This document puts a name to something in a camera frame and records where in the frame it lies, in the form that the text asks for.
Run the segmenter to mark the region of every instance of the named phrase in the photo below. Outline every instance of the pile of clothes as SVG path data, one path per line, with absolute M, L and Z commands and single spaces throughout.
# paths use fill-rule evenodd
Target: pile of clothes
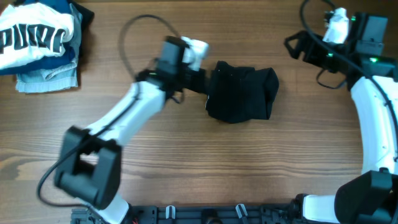
M 81 35 L 93 17 L 72 0 L 9 5 L 0 15 L 0 75 L 16 74 L 23 93 L 77 87 Z

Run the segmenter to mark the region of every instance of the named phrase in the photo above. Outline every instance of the table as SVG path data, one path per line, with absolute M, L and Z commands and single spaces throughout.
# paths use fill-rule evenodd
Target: table
M 289 202 L 299 193 L 334 194 L 357 177 L 362 144 L 354 103 L 346 89 L 317 85 L 319 71 L 294 60 L 286 37 L 302 30 L 301 1 L 147 1 L 82 3 L 96 13 L 85 32 L 80 87 L 48 94 L 15 91 L 13 76 L 0 77 L 0 223 L 68 223 L 69 208 L 49 208 L 35 196 L 42 174 L 58 158 L 62 136 L 102 117 L 125 94 L 131 78 L 117 51 L 122 25 L 155 14 L 182 34 L 211 47 L 202 67 L 218 60 L 233 66 L 272 67 L 280 88 L 271 119 L 226 124 L 209 117 L 205 95 L 188 91 L 184 104 L 169 102 L 124 148 L 120 192 L 133 205 L 234 205 Z M 394 1 L 337 1 L 354 11 L 391 16 L 384 55 L 398 57 Z M 327 6 L 312 1 L 308 23 L 323 35 Z M 166 28 L 139 21 L 126 52 L 136 71 L 157 56 Z M 326 74 L 336 85 L 342 75 Z M 71 199 L 47 181 L 44 195 Z

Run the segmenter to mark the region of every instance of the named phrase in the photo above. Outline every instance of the black cable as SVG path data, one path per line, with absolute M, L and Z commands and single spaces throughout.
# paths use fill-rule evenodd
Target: black cable
M 177 37 L 180 37 L 180 34 L 164 19 L 154 16 L 154 15 L 140 15 L 137 17 L 134 17 L 130 19 L 121 29 L 120 35 L 119 35 L 119 42 L 118 42 L 118 47 L 119 47 L 119 54 L 120 58 L 124 64 L 124 66 L 127 69 L 127 72 L 130 74 L 133 80 L 135 80 L 136 76 L 134 74 L 134 70 L 131 67 L 131 64 L 129 63 L 129 60 L 126 57 L 126 52 L 124 51 L 124 41 L 126 39 L 127 31 L 130 28 L 130 26 L 137 21 L 138 19 L 142 18 L 153 18 L 157 19 L 158 21 L 162 22 L 165 24 L 171 32 L 173 32 Z M 72 204 L 59 204 L 59 203 L 53 203 L 48 201 L 47 199 L 43 198 L 41 195 L 41 190 L 43 187 L 43 184 L 45 180 L 49 177 L 49 175 L 65 160 L 67 160 L 71 155 L 74 153 L 78 152 L 80 149 L 83 149 L 90 143 L 92 143 L 98 136 L 102 135 L 105 131 L 107 131 L 112 125 L 114 125 L 122 116 L 124 116 L 139 100 L 139 95 L 141 94 L 141 89 L 140 89 L 140 84 L 137 82 L 137 91 L 136 94 L 134 95 L 133 101 L 117 116 L 115 117 L 109 124 L 107 124 L 101 131 L 98 131 L 96 134 L 92 135 L 90 138 L 88 138 L 86 141 L 83 141 L 79 146 L 73 148 L 69 152 L 67 152 L 63 157 L 61 157 L 57 162 L 55 162 L 48 170 L 47 172 L 42 176 L 42 178 L 39 180 L 39 183 L 37 184 L 37 189 L 36 189 L 36 194 L 37 197 L 41 202 L 43 202 L 46 205 L 50 205 L 52 207 L 86 207 L 89 208 L 90 206 L 84 205 L 82 203 L 72 203 Z
M 325 87 L 325 88 L 329 88 L 329 89 L 331 89 L 331 90 L 337 90 L 337 89 L 340 89 L 341 87 L 343 87 L 344 86 L 344 84 L 346 83 L 346 80 L 343 80 L 339 85 L 337 85 L 336 87 L 332 87 L 332 86 L 328 86 L 328 85 L 325 85 L 325 84 L 323 84 L 322 82 L 320 82 L 319 81 L 319 78 L 321 77 L 321 75 L 322 75 L 322 73 L 325 71 L 325 69 L 323 68 L 319 73 L 318 73 L 318 75 L 317 75 L 317 83 L 320 85 L 320 86 L 323 86 L 323 87 Z
M 335 9 L 335 5 L 329 1 L 329 0 L 322 0 L 323 2 L 328 3 L 331 7 L 333 7 L 333 9 Z M 361 67 L 359 67 L 358 65 L 356 65 L 354 62 L 352 62 L 350 59 L 348 59 L 347 57 L 345 57 L 344 55 L 339 54 L 338 52 L 336 52 L 335 50 L 333 50 L 329 45 L 327 45 L 326 43 L 324 43 L 323 41 L 321 41 L 320 39 L 318 39 L 315 34 L 313 33 L 313 31 L 311 30 L 311 28 L 308 26 L 308 24 L 305 22 L 304 19 L 304 8 L 305 5 L 309 2 L 309 0 L 304 0 L 304 2 L 301 4 L 300 7 L 300 19 L 301 22 L 305 28 L 305 30 L 307 30 L 309 36 L 313 39 L 313 41 L 315 41 L 319 46 L 323 47 L 324 49 L 326 49 L 327 51 L 329 51 L 329 53 L 332 53 L 334 57 L 345 61 L 350 67 L 354 68 L 355 70 L 357 70 L 359 73 L 362 73 L 365 78 L 369 79 L 373 85 L 377 88 L 377 90 L 380 92 L 380 94 L 382 95 L 382 97 L 384 98 L 384 101 L 386 101 L 385 105 L 388 106 L 391 117 L 392 117 L 392 122 L 394 124 L 394 129 L 396 131 L 396 141 L 397 141 L 397 146 L 398 146 L 398 120 L 397 120 L 397 116 L 395 114 L 394 108 L 392 107 L 392 102 L 391 100 L 388 98 L 386 92 L 384 92 L 384 90 L 381 88 L 381 86 L 378 84 L 378 82 L 376 82 L 373 79 L 373 76 L 371 74 L 368 74 L 367 72 L 365 72 Z

